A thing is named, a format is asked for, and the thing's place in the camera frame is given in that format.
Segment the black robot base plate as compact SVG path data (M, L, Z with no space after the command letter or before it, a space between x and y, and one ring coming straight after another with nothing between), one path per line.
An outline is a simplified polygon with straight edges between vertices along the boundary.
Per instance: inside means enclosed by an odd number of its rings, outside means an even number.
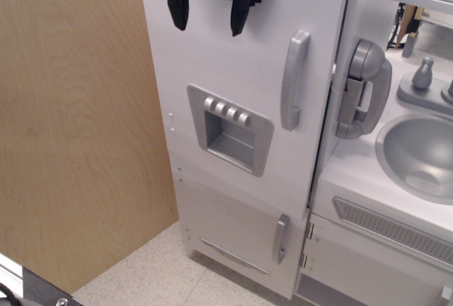
M1 254L1 305L83 305L72 295Z

